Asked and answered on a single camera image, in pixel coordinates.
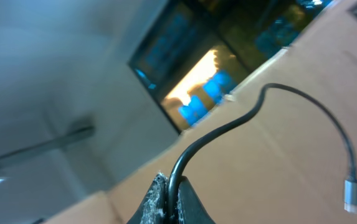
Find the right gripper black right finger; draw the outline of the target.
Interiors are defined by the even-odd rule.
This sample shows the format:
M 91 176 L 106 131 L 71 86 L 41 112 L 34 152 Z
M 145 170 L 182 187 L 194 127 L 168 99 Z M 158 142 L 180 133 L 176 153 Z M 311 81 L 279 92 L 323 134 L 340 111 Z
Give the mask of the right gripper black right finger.
M 176 211 L 179 224 L 215 224 L 185 176 L 179 183 Z

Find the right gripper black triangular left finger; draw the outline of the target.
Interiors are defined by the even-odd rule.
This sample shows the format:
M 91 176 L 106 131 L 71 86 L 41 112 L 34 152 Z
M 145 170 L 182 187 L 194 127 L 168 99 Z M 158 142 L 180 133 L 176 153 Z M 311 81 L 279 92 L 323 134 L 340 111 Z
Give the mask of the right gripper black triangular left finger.
M 127 224 L 163 224 L 166 216 L 165 196 L 168 178 L 158 173 L 143 200 Z

